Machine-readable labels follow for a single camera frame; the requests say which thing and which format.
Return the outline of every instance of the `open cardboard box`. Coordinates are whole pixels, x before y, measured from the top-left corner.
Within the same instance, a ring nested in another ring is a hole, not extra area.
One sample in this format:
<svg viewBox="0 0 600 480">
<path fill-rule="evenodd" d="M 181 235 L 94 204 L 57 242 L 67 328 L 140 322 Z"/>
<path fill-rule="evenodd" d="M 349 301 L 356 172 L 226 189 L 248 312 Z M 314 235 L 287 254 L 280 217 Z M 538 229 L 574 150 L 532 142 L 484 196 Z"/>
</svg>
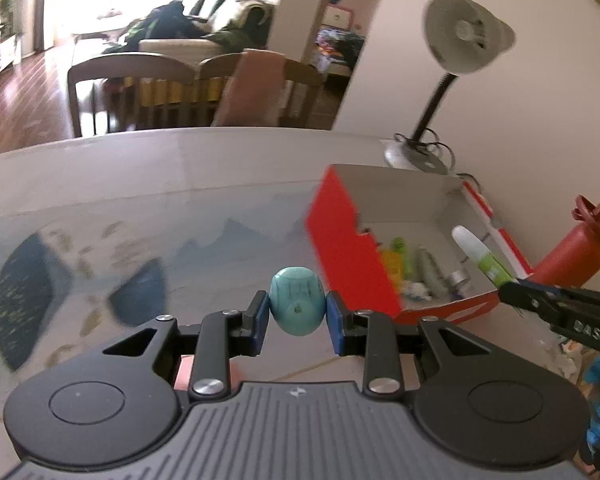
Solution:
<svg viewBox="0 0 600 480">
<path fill-rule="evenodd" d="M 483 240 L 513 275 L 526 278 L 531 273 L 484 198 L 455 176 L 335 164 L 326 171 L 306 218 L 328 286 L 340 293 L 347 307 L 370 308 L 407 324 L 422 316 L 462 322 L 499 303 L 493 284 L 451 237 L 458 224 Z M 404 238 L 409 251 L 426 248 L 445 276 L 464 270 L 471 278 L 465 299 L 427 303 L 397 294 L 378 251 L 378 243 L 388 248 L 397 236 Z"/>
</svg>

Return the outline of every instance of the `pink cloth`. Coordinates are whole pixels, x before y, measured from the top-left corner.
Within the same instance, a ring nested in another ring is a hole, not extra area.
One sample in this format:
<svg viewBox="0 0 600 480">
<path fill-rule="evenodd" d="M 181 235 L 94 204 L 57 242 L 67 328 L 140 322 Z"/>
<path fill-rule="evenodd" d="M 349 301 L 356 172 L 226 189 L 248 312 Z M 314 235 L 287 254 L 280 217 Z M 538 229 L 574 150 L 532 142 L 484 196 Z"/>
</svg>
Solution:
<svg viewBox="0 0 600 480">
<path fill-rule="evenodd" d="M 212 126 L 278 126 L 286 58 L 245 49 L 229 79 Z"/>
</svg>

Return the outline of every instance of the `yellow object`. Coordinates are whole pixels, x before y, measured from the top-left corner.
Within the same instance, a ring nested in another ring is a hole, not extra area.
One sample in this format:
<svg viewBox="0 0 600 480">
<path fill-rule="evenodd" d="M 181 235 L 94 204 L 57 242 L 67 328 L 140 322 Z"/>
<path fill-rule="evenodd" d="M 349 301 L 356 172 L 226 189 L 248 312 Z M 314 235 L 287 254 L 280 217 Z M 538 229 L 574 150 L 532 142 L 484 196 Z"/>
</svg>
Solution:
<svg viewBox="0 0 600 480">
<path fill-rule="evenodd" d="M 125 77 L 125 87 L 133 86 L 134 80 L 131 77 Z M 151 79 L 140 80 L 140 104 L 143 107 L 160 106 L 165 104 L 167 98 L 167 81 Z M 182 101 L 182 85 L 179 83 L 169 83 L 169 103 L 178 104 Z M 198 102 L 198 85 L 191 90 L 190 103 Z M 209 101 L 219 101 L 222 95 L 222 79 L 213 78 L 208 82 Z"/>
<path fill-rule="evenodd" d="M 380 249 L 380 259 L 395 291 L 400 293 L 402 275 L 404 273 L 404 259 L 402 255 L 391 249 Z"/>
</svg>

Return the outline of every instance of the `chair backrest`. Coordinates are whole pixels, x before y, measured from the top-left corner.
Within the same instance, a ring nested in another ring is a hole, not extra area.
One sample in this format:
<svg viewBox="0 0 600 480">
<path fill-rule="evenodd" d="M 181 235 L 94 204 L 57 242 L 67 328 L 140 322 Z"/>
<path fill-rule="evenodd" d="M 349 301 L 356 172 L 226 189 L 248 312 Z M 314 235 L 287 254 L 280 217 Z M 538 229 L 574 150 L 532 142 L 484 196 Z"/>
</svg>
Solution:
<svg viewBox="0 0 600 480">
<path fill-rule="evenodd" d="M 112 117 L 116 118 L 119 132 L 130 126 L 145 130 L 190 125 L 196 70 L 171 57 L 141 52 L 105 54 L 72 66 L 67 80 L 75 137 L 82 136 L 76 85 L 83 81 L 92 82 L 88 103 L 94 135 L 98 133 L 96 115 L 99 112 L 106 113 L 106 133 L 112 131 Z M 108 84 L 97 85 L 98 80 L 107 80 Z"/>
<path fill-rule="evenodd" d="M 241 55 L 223 54 L 200 63 L 200 73 L 198 74 L 198 126 L 208 126 L 210 124 L 208 118 L 208 112 L 212 108 L 209 102 L 210 81 L 216 78 L 221 80 L 219 95 L 222 95 L 224 86 L 234 74 Z M 322 86 L 322 76 L 313 66 L 287 59 L 285 63 L 285 80 L 291 81 L 292 87 L 286 107 L 280 117 L 280 126 L 304 128 Z M 306 86 L 303 95 L 301 95 L 299 84 Z"/>
</svg>

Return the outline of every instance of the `blue plastic object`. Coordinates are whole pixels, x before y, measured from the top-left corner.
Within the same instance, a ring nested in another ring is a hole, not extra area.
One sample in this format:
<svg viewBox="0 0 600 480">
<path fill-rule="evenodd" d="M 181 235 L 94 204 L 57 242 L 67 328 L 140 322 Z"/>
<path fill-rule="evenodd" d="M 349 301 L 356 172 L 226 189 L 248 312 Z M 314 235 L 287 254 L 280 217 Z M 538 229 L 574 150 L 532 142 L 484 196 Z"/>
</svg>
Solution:
<svg viewBox="0 0 600 480">
<path fill-rule="evenodd" d="M 342 325 L 342 314 L 338 309 L 336 301 L 333 299 L 333 295 L 330 294 L 327 297 L 327 327 L 329 329 L 329 336 L 331 337 L 331 344 L 333 345 L 333 351 L 336 355 L 343 355 L 344 353 L 344 327 Z"/>
<path fill-rule="evenodd" d="M 600 448 L 600 356 L 585 370 L 582 378 L 594 387 L 589 394 L 589 404 L 592 408 L 589 429 L 587 430 L 587 443 L 592 454 Z"/>
<path fill-rule="evenodd" d="M 326 310 L 320 278 L 305 267 L 287 267 L 271 280 L 271 313 L 291 335 L 310 334 L 320 326 Z"/>
<path fill-rule="evenodd" d="M 264 336 L 267 333 L 267 325 L 269 323 L 270 305 L 269 295 L 264 294 L 262 301 L 258 305 L 256 313 L 253 316 L 253 335 L 251 336 L 253 349 L 251 352 L 254 356 L 260 354 L 262 345 L 264 344 Z"/>
</svg>

